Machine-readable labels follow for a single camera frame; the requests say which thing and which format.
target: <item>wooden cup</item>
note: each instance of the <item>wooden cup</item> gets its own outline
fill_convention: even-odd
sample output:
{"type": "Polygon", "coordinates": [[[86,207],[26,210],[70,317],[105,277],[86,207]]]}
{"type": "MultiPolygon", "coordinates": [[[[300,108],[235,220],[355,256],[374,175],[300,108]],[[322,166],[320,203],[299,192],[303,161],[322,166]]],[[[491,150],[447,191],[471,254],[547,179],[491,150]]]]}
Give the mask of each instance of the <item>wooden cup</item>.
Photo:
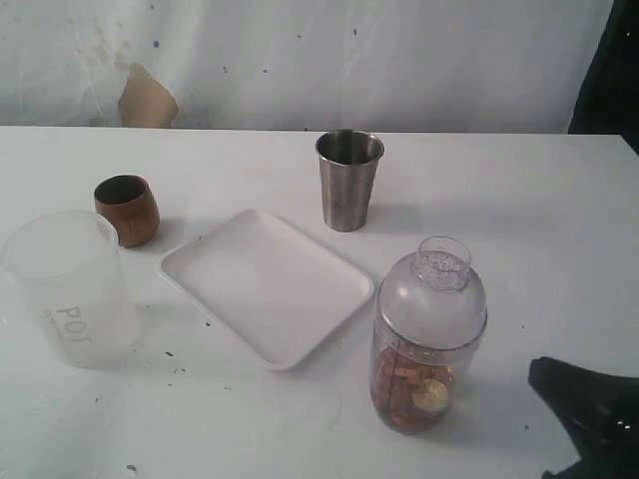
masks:
{"type": "Polygon", "coordinates": [[[93,196],[96,212],[115,227],[120,246],[139,246],[158,230],[158,205],[144,178],[134,175],[110,178],[98,185],[93,196]]]}

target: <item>table surface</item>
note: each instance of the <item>table surface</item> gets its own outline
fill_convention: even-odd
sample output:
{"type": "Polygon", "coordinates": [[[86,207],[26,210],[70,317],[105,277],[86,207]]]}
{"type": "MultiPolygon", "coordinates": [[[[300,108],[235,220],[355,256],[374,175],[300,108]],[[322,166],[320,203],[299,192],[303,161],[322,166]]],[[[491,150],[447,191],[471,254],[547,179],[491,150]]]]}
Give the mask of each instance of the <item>table surface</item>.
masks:
{"type": "Polygon", "coordinates": [[[368,222],[340,234],[321,218],[317,136],[0,129],[0,241],[42,214],[91,210],[95,186],[122,173],[149,180],[162,217],[154,241],[121,251],[145,331],[117,366],[62,363],[1,288],[2,479],[534,478],[577,459],[527,370],[550,355],[639,375],[637,156],[619,137],[380,135],[368,222]],[[301,366],[274,372],[157,275],[169,249],[247,209],[282,217],[377,284],[425,237],[469,246],[490,321],[439,426],[405,437],[377,419],[372,304],[301,366]]]}

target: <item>clear plastic container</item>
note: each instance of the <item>clear plastic container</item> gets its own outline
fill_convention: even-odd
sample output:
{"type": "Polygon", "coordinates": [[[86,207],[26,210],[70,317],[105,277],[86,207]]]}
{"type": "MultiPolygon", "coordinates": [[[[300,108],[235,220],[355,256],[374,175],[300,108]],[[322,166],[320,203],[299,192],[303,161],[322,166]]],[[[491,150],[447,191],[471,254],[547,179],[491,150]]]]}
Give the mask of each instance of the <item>clear plastic container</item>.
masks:
{"type": "Polygon", "coordinates": [[[448,410],[486,328],[486,295],[459,241],[426,239],[377,294],[370,397],[383,422],[418,434],[448,410]]]}
{"type": "Polygon", "coordinates": [[[118,236],[103,217],[64,212],[35,220],[9,237],[0,264],[69,363],[109,361],[135,339],[138,321],[123,283],[118,236]]]}

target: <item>white tray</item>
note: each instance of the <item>white tray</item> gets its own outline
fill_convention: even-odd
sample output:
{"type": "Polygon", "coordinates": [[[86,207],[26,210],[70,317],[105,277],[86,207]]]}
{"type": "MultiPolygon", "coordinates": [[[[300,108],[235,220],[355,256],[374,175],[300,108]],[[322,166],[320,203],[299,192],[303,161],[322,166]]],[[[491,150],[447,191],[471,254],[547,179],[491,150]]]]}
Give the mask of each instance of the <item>white tray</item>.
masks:
{"type": "Polygon", "coordinates": [[[169,252],[160,274],[270,369],[295,366],[374,291],[352,264],[254,210],[169,252]]]}

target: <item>frosted plastic cup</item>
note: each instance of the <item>frosted plastic cup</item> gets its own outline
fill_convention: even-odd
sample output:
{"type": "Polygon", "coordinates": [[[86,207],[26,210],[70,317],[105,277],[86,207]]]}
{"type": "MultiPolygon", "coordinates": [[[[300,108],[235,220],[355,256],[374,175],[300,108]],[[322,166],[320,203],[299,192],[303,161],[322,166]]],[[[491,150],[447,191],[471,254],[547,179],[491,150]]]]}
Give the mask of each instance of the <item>frosted plastic cup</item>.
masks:
{"type": "Polygon", "coordinates": [[[70,364],[111,361],[136,338],[138,320],[123,282],[118,236],[100,215],[39,218],[9,237],[0,264],[22,286],[51,347],[70,364]]]}

